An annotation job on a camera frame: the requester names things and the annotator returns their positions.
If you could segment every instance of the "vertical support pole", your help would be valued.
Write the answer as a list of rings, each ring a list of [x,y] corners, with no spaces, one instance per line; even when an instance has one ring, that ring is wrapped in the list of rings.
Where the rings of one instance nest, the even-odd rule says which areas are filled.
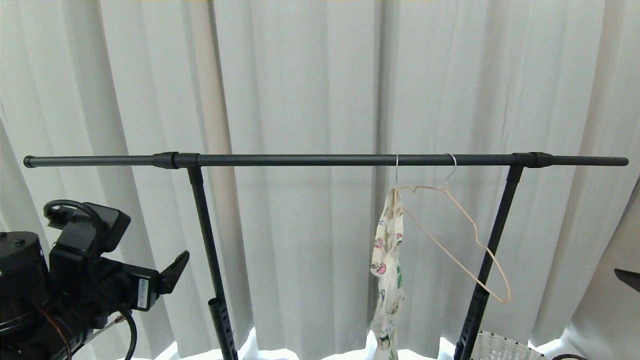
[[[188,167],[189,181],[193,189],[193,198],[196,202],[196,210],[198,211],[198,220],[200,221],[200,230],[202,239],[204,240],[204,249],[207,254],[209,263],[209,271],[216,297],[209,301],[209,311],[213,317],[213,324],[220,343],[222,358],[224,360],[237,360],[238,354],[234,344],[233,331],[231,329],[231,321],[227,311],[227,301],[225,300],[225,290],[222,285],[222,276],[220,275],[220,265],[218,264],[218,253],[216,252],[216,244],[213,238],[213,229],[211,228],[211,218],[209,218],[209,210],[207,209],[207,196],[204,192],[204,179],[202,170],[198,166]]]
[[[507,222],[509,208],[511,207],[518,182],[520,182],[520,176],[522,175],[523,169],[524,167],[521,165],[513,165],[509,167],[507,184],[504,187],[502,199],[500,200],[500,205],[498,207],[498,213],[495,216],[493,229],[491,230],[491,235],[489,237],[489,244],[487,244],[487,247],[494,254],[498,249],[498,243],[500,242],[500,237],[504,230],[504,224]],[[478,280],[480,280],[481,283],[486,284],[492,264],[493,260],[491,259],[491,256],[489,256],[489,253],[485,252],[484,259],[480,267],[480,273],[478,275]],[[462,331],[460,332],[460,338],[456,344],[456,352],[453,357],[454,360],[469,360],[471,358],[471,351],[473,351],[474,345],[476,344],[477,334],[480,331],[480,323],[482,322],[484,309],[486,308],[488,300],[489,293],[480,285],[476,284],[474,294],[471,298],[471,302],[469,303],[467,317],[465,318],[465,323],[462,327]]]

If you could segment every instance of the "black clothes rack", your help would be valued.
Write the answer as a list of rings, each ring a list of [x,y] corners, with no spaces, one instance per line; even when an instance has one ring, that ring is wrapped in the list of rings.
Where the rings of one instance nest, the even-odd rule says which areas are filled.
[[[507,183],[495,216],[487,247],[495,254],[507,220],[509,208],[524,168],[552,165],[626,166],[627,158],[599,156],[554,156],[544,152],[522,152],[500,155],[454,155],[457,166],[509,166]],[[162,152],[142,156],[51,156],[24,158],[24,165],[33,167],[87,167],[87,166],[153,166],[159,168],[186,168],[195,198],[200,229],[209,262],[209,271],[216,297],[209,301],[209,309],[216,328],[224,360],[237,360],[236,346],[228,317],[227,303],[220,275],[218,254],[214,244],[211,219],[201,167],[318,167],[318,166],[451,166],[454,160],[448,154],[434,155],[204,155],[180,152]],[[478,279],[486,284],[492,259],[485,253]],[[469,360],[484,315],[489,294],[476,284],[460,338],[456,344],[454,360]]]

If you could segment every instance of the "hanger hook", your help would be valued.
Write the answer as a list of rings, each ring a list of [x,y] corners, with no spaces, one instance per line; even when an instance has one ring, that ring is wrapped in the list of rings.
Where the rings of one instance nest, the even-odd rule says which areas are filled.
[[[451,178],[451,176],[456,173],[456,169],[458,168],[458,160],[456,160],[456,157],[453,156],[452,154],[447,154],[447,155],[449,155],[453,159],[453,171],[451,172],[451,174],[449,174],[449,176],[447,176],[447,182],[449,182],[449,179]]]
[[[396,153],[396,188],[398,187],[398,163],[399,163],[399,157],[400,157],[400,155],[398,155],[398,153]]]

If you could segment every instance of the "hanging clothing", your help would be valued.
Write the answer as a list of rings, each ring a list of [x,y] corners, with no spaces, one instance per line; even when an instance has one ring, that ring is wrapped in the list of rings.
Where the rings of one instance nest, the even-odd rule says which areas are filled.
[[[378,342],[374,360],[398,358],[397,326],[404,302],[399,251],[404,233],[403,213],[400,192],[393,188],[385,199],[371,256],[371,273],[378,278],[378,305],[371,321]]]

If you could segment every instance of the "white basket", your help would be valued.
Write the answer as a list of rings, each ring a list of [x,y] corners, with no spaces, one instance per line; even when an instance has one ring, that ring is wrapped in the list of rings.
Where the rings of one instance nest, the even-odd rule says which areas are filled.
[[[491,332],[480,331],[471,360],[547,360],[541,353]]]

